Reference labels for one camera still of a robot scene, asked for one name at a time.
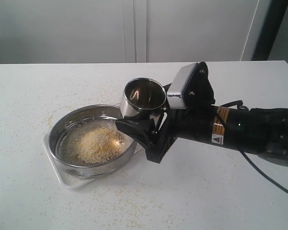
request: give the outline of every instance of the white table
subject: white table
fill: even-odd
[[[136,77],[169,83],[188,63],[0,65],[0,230],[288,229],[288,195],[236,151],[178,139],[161,164],[132,159],[79,190],[41,145],[66,113],[116,104]],[[288,64],[208,62],[217,104],[288,107]],[[251,156],[288,188],[288,168]]]

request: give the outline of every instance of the black cable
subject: black cable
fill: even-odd
[[[224,122],[223,118],[220,116],[220,114],[218,112],[216,112],[216,117],[219,119],[219,121],[222,123],[222,126],[226,129],[226,123]],[[279,189],[281,189],[282,191],[284,191],[285,193],[288,194],[288,189],[281,186],[278,182],[276,182],[275,180],[273,180],[271,177],[269,177],[267,174],[265,174],[260,168],[258,168],[256,166],[256,164],[245,154],[245,152],[240,149],[238,147],[238,151],[242,154],[242,156],[248,161],[248,163],[250,163],[250,165],[261,175],[263,176],[265,179],[267,179],[269,182],[271,182],[272,184],[274,184],[276,187],[278,187]]]

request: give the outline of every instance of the stainless steel cup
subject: stainless steel cup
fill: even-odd
[[[155,124],[163,113],[162,107],[167,99],[163,86],[155,80],[136,78],[127,83],[120,111],[122,116],[132,120],[153,118]]]

